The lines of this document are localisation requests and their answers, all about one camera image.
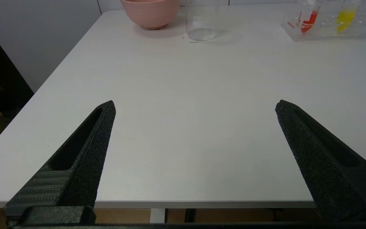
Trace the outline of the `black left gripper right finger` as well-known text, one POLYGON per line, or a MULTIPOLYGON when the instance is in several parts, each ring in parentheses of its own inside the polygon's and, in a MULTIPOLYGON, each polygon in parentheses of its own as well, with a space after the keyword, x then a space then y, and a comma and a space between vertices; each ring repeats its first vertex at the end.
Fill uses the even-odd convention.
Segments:
POLYGON ((366 159, 299 106, 280 100, 275 111, 322 218, 365 222, 366 159))

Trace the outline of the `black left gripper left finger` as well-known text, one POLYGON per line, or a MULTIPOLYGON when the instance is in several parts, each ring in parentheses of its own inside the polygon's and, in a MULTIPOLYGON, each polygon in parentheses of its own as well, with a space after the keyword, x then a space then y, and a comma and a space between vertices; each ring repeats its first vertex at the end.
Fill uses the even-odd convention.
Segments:
POLYGON ((8 225, 93 225, 93 211, 116 117, 113 101, 97 106, 7 202, 8 225))

